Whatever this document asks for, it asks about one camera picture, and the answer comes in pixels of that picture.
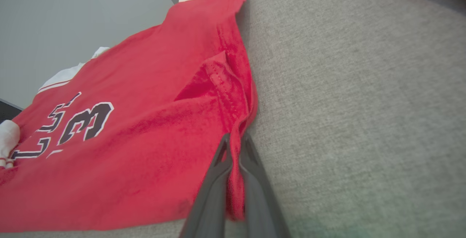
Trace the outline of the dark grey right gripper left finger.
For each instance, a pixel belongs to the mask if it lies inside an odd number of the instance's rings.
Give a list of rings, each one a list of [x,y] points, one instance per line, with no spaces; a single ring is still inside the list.
[[[220,140],[180,238],[223,238],[225,236],[228,178],[232,171],[230,134]]]

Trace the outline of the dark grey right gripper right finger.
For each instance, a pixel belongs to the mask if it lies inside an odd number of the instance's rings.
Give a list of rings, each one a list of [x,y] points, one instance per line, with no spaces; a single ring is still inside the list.
[[[248,133],[241,139],[239,167],[244,180],[247,237],[290,238],[281,207]]]

